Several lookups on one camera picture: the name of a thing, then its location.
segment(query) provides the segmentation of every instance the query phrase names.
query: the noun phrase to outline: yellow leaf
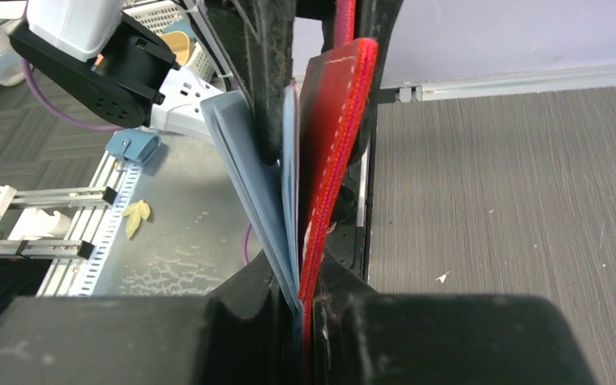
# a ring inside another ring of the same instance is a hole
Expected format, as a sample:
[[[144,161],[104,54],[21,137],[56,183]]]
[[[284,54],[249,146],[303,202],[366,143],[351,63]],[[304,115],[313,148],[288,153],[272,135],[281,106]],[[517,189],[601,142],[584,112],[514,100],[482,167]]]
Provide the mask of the yellow leaf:
[[[140,214],[130,213],[126,220],[126,238],[131,239],[133,234],[136,233],[138,226],[140,226]]]
[[[150,212],[150,205],[142,199],[126,206],[124,212],[121,213],[124,217],[128,217],[126,220],[126,238],[131,239],[133,237],[133,234],[140,226],[140,220],[147,220],[150,217]]]
[[[138,203],[141,203],[141,205],[138,206],[138,211],[140,212],[140,217],[143,218],[146,221],[150,217],[150,205],[148,205],[147,203],[143,202],[142,199]]]

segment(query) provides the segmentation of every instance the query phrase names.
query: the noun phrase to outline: gray carpet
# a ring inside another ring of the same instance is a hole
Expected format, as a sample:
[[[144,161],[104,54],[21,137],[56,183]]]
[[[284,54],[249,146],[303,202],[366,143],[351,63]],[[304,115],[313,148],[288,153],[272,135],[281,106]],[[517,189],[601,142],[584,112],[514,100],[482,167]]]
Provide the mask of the gray carpet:
[[[548,298],[616,384],[616,88],[379,117],[370,284]]]
[[[36,74],[49,100],[78,120],[101,123],[45,76]],[[0,86],[0,184],[20,190],[88,186],[111,134],[91,132],[51,115],[25,83]],[[17,220],[4,217],[4,231]]]

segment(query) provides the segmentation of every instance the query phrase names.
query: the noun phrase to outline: red fabric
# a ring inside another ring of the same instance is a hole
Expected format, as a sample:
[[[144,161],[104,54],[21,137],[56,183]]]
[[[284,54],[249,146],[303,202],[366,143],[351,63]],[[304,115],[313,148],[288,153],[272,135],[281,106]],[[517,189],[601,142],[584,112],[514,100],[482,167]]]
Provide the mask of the red fabric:
[[[308,63],[302,86],[299,194],[304,234],[301,285],[303,352],[310,373],[310,321],[326,232],[374,74],[378,45],[358,38]]]
[[[353,41],[355,36],[355,0],[336,0],[334,47]]]

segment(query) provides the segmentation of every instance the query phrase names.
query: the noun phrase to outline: white baseboard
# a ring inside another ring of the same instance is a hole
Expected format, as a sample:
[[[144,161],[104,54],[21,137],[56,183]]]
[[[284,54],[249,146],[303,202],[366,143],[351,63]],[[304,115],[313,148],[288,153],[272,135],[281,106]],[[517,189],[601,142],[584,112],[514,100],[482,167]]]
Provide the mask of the white baseboard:
[[[401,102],[427,101],[596,87],[616,87],[616,65],[458,79],[421,85],[404,84],[399,87],[397,99]]]

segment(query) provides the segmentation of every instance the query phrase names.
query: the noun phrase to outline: black cable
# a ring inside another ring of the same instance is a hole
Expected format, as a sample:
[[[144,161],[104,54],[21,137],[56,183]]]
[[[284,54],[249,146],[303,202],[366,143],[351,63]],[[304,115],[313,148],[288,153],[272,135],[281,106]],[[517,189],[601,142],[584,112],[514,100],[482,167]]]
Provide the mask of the black cable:
[[[209,53],[209,58],[216,64],[217,68],[223,69],[222,63],[213,54],[213,50],[211,49],[211,46],[206,41],[206,39],[204,39],[204,34],[202,33],[201,28],[197,25],[197,23],[195,22],[195,19],[188,11],[187,6],[185,6],[184,0],[171,0],[171,1],[177,6],[179,6],[184,11],[183,13],[185,14],[185,16],[188,18],[188,21],[190,22],[190,28],[192,28],[192,31],[194,31],[195,35],[197,36],[197,40],[199,44],[201,44],[203,48],[205,49],[205,51]],[[228,74],[217,74],[217,75],[218,75],[218,79],[223,80],[223,83],[225,84],[225,90],[232,91],[233,82],[230,81],[230,77],[228,77]]]

